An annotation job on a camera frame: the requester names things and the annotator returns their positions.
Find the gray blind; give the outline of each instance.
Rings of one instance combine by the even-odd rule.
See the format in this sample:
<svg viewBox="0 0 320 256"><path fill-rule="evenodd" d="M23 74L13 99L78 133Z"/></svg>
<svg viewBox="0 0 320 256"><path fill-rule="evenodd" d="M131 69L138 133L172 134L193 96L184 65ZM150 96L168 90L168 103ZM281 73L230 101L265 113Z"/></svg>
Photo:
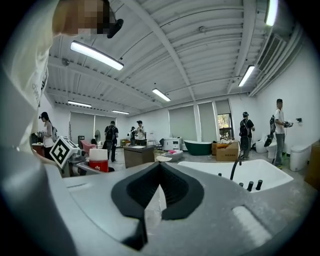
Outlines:
<svg viewBox="0 0 320 256"><path fill-rule="evenodd" d="M198 105L201 124L201 140L203 142L217 141L216 120L212 102Z"/></svg>
<svg viewBox="0 0 320 256"><path fill-rule="evenodd" d="M170 136L182 137L183 140L197 141L194 106L169 110Z"/></svg>
<svg viewBox="0 0 320 256"><path fill-rule="evenodd" d="M218 115L231 113L228 100L216 101L215 106Z"/></svg>
<svg viewBox="0 0 320 256"><path fill-rule="evenodd" d="M100 135L101 135L101 139L100 141L104 142L105 139L105 129L107 126L110 125L111 121L116 121L116 119L114 117L108 117L108 116L100 116L100 115L96 115L95 116L95 131L99 130L100 131Z"/></svg>
<svg viewBox="0 0 320 256"><path fill-rule="evenodd" d="M88 142L94 138L94 119L93 114L83 114L71 112L70 115L70 129L71 141L78 144L78 136L83 135Z"/></svg>

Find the cardboard box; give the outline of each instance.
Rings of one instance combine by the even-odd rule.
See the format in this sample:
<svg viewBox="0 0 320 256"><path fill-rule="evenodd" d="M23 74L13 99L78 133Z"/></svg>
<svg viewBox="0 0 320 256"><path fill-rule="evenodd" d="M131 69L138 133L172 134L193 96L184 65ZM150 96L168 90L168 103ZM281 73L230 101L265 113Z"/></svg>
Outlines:
<svg viewBox="0 0 320 256"><path fill-rule="evenodd" d="M212 155L215 156L217 154L217 143L212 143L211 146Z"/></svg>
<svg viewBox="0 0 320 256"><path fill-rule="evenodd" d="M304 181L316 190L320 190L320 141L313 143L311 146L309 168Z"/></svg>
<svg viewBox="0 0 320 256"><path fill-rule="evenodd" d="M227 148L217 148L215 159L217 162L234 162L239 155L239 142L234 141Z"/></svg>

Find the fluorescent light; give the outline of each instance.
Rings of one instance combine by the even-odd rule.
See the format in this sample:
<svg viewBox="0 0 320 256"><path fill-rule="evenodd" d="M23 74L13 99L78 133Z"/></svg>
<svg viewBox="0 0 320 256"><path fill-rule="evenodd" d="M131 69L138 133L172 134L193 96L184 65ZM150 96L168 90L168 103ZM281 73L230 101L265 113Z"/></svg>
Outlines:
<svg viewBox="0 0 320 256"><path fill-rule="evenodd" d="M278 0L269 0L268 9L267 9L267 18L265 21L265 23L268 26L272 27L275 24L277 10L278 10Z"/></svg>
<svg viewBox="0 0 320 256"><path fill-rule="evenodd" d="M115 60L114 58L94 49L94 48L91 48L89 46L86 46L80 42L77 42L77 41L73 41L71 43L71 46L70 46L70 49L75 51L75 52L78 52L80 54L84 54L84 55L87 55L88 57L91 57L91 58L94 58L96 59L97 61L100 61L104 64L107 64L113 68L115 68L116 70L122 70L122 68L124 67L124 65Z"/></svg>
<svg viewBox="0 0 320 256"><path fill-rule="evenodd" d="M169 99L166 95L164 95L161 91L159 91L157 88L153 89L152 92L156 95L158 95L159 97L161 97L162 99L164 99L166 102L171 101L171 99Z"/></svg>
<svg viewBox="0 0 320 256"><path fill-rule="evenodd" d="M129 115L130 113L128 112L123 112L123 111L118 111L118 110L112 110L113 113L118 113L118 114L124 114L124 115Z"/></svg>
<svg viewBox="0 0 320 256"><path fill-rule="evenodd" d="M71 101L71 100L68 100L68 104L77 105L77 106L82 106L82 107L87 107L87 108L91 108L91 107L92 107L92 106L89 105L89 104L74 102L74 101Z"/></svg>
<svg viewBox="0 0 320 256"><path fill-rule="evenodd" d="M255 69L255 66L253 65L250 65L248 67L248 69L246 70L245 74L244 74L244 77L242 78L241 82L239 83L239 87L242 87L244 86L245 82L248 80L248 78L250 77L252 71L254 71Z"/></svg>

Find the red and white cooler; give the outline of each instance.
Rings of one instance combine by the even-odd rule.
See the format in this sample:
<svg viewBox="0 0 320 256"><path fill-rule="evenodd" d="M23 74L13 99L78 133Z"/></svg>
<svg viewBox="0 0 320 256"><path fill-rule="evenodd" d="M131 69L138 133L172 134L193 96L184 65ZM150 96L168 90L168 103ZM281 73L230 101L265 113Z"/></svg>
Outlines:
<svg viewBox="0 0 320 256"><path fill-rule="evenodd" d="M108 173L108 150L90 148L89 151L89 166L97 169L100 172Z"/></svg>

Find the man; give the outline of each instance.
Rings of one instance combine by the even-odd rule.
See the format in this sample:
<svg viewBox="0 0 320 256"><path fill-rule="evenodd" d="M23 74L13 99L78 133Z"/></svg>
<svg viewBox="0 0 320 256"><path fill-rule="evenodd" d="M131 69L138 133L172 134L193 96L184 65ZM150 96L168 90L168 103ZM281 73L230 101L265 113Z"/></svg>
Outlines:
<svg viewBox="0 0 320 256"><path fill-rule="evenodd" d="M244 144L243 160L248 160L252 141L251 131L255 131L256 129L254 123L249 119L248 112L243 112L242 116L243 119L240 122L240 136L241 144Z"/></svg>
<svg viewBox="0 0 320 256"><path fill-rule="evenodd" d="M276 110L274 114L275 122L275 138L276 138L276 158L274 165L282 169L282 152L285 147L285 128L284 128L284 113L282 111L283 101L281 98L276 100Z"/></svg>
<svg viewBox="0 0 320 256"><path fill-rule="evenodd" d="M108 160L111 151L111 162L116 161L116 147L117 147L117 138L119 137L118 128L115 126L115 121L111 121L110 125L107 126L104 130L105 142L103 149L108 150Z"/></svg>
<svg viewBox="0 0 320 256"><path fill-rule="evenodd" d="M132 126L131 127L131 131L130 131L130 146L134 146L136 145L136 131L135 131L135 127Z"/></svg>
<svg viewBox="0 0 320 256"><path fill-rule="evenodd" d="M37 8L42 8L42 14L30 17ZM34 153L47 164L55 164L32 151L30 144L30 135L38 128L38 107L46 87L43 80L48 78L47 64L53 38L77 36L88 30L108 33L110 16L113 14L108 0L39 0L15 29L1 56L0 66L14 90L24 97L33 111L32 120L22 124L24 134L16 145L21 151Z"/></svg>
<svg viewBox="0 0 320 256"><path fill-rule="evenodd" d="M147 133L146 133L145 128L143 127L142 121L139 120L139 121L137 121L137 123L138 123L138 128L135 130L135 133L137 134L136 144L144 146L147 144L147 142L146 142Z"/></svg>

